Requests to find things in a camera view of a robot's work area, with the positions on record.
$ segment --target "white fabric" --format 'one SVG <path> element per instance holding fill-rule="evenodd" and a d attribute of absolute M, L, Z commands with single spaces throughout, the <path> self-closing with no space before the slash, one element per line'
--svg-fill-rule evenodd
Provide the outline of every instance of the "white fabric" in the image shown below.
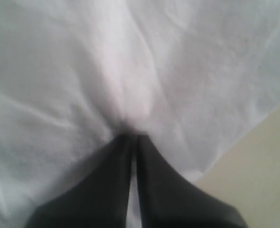
<path fill-rule="evenodd" d="M 279 104 L 280 0 L 0 0 L 0 228 L 123 127 L 195 181 Z"/>

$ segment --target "beige floor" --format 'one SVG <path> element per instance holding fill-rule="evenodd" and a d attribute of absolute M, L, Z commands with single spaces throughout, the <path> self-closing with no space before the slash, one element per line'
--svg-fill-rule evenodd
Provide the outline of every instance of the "beige floor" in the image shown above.
<path fill-rule="evenodd" d="M 196 184 L 236 206 L 250 228 L 280 228 L 280 107 Z"/>

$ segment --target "wrinkled cloth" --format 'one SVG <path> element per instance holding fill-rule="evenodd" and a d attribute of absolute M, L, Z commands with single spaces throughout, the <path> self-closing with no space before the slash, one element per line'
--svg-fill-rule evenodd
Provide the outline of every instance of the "wrinkled cloth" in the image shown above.
<path fill-rule="evenodd" d="M 280 0 L 0 0 L 0 228 L 124 129 L 194 182 L 279 104 Z"/>

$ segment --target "white sheet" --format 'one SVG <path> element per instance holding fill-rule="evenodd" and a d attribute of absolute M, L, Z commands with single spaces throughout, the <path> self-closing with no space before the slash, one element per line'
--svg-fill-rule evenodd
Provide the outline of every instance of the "white sheet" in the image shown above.
<path fill-rule="evenodd" d="M 195 181 L 279 104 L 280 0 L 0 0 L 0 228 L 122 128 Z"/>

